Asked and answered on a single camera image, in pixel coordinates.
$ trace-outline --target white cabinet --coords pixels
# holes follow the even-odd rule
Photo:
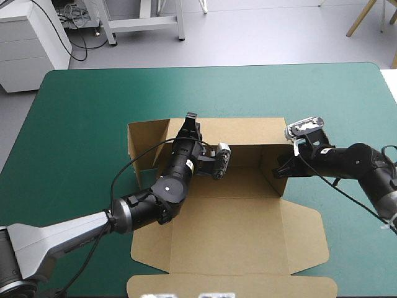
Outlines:
[[[53,21],[71,52],[71,44],[51,0],[35,0]],[[0,84],[7,92],[36,90],[51,70],[65,70],[69,54],[45,14],[29,0],[0,9]]]

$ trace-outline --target wooden chair leg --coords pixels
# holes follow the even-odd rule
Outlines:
[[[349,29],[349,31],[347,32],[346,36],[350,37],[352,36],[352,34],[354,33],[354,31],[357,29],[357,27],[360,25],[360,23],[362,22],[362,20],[364,20],[364,17],[369,13],[369,11],[371,10],[372,6],[376,3],[377,0],[369,0],[369,2],[367,3],[367,5],[364,7],[364,9],[362,10],[362,12],[360,13],[359,17],[357,18],[357,20],[355,20],[354,24],[352,25],[352,27]]]
[[[393,14],[393,17],[391,17],[390,19],[390,24],[393,25],[396,22],[396,20],[397,20],[397,9],[395,14]]]
[[[392,69],[397,68],[397,51],[396,51],[396,54],[395,54],[395,58],[394,58],[394,60],[393,60],[393,63],[391,64],[391,68],[392,68]]]

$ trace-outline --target white drawer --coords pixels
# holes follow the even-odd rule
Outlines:
[[[38,39],[0,42],[0,61],[46,56],[47,53]]]
[[[48,58],[0,62],[0,84],[7,92],[37,90],[54,67]]]
[[[37,35],[28,20],[0,22],[0,42],[36,38]]]

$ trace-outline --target white object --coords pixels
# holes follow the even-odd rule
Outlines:
[[[198,298],[236,298],[235,293],[203,293]]]
[[[141,298],[178,298],[175,294],[145,294]]]
[[[390,92],[397,102],[397,70],[381,70]]]
[[[95,0],[99,17],[104,26],[107,40],[116,45],[115,33],[165,29],[174,27],[179,31],[179,40],[185,40],[182,0],[175,0],[176,15],[151,17],[151,0],[141,0],[140,17],[137,19],[112,20],[105,0]]]
[[[51,0],[36,2],[71,51]],[[0,84],[7,92],[37,90],[49,71],[68,69],[69,59],[50,21],[33,2],[15,0],[0,9]]]
[[[394,224],[394,220],[395,219],[397,219],[397,213],[395,213],[395,215],[393,215],[392,218],[389,221],[387,221],[387,223],[385,225],[382,225],[380,228],[382,230],[385,230],[385,229],[390,228],[390,227],[395,228],[395,224]]]

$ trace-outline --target gray floor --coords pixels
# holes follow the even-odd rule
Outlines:
[[[117,47],[89,52],[70,68],[146,68],[173,66],[268,65],[371,61],[389,68],[397,50],[397,25],[381,34],[381,1],[352,38],[345,36],[365,0],[208,0],[203,15],[198,0],[184,0],[186,40],[176,29],[118,34]],[[137,0],[108,0],[114,19],[137,15]],[[395,9],[387,4],[386,18]],[[173,1],[165,13],[172,13]],[[78,36],[71,39],[80,42]],[[87,43],[104,39],[86,31]],[[74,51],[83,56],[82,50]],[[0,170],[4,166],[35,92],[7,94],[0,88]]]

